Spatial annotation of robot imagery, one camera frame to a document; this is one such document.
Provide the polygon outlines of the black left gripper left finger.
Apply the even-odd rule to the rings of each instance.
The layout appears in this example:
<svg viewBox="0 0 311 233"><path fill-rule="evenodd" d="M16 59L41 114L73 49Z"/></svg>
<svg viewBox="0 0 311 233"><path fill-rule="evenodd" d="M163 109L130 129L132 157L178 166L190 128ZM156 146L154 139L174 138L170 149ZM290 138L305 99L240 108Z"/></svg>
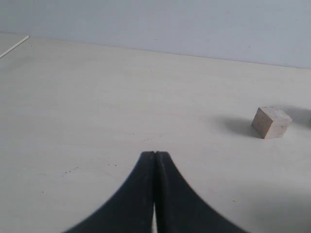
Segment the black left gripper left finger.
<svg viewBox="0 0 311 233"><path fill-rule="evenodd" d="M121 187L98 210L68 233L151 233L156 155L142 152Z"/></svg>

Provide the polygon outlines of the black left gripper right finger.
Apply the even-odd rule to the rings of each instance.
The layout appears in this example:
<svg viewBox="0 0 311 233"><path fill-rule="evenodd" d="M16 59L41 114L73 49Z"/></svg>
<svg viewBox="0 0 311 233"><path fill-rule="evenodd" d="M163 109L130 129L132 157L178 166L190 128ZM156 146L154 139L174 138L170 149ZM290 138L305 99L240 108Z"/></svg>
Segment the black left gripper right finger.
<svg viewBox="0 0 311 233"><path fill-rule="evenodd" d="M159 233L244 233L203 201L167 152L155 153L155 215Z"/></svg>

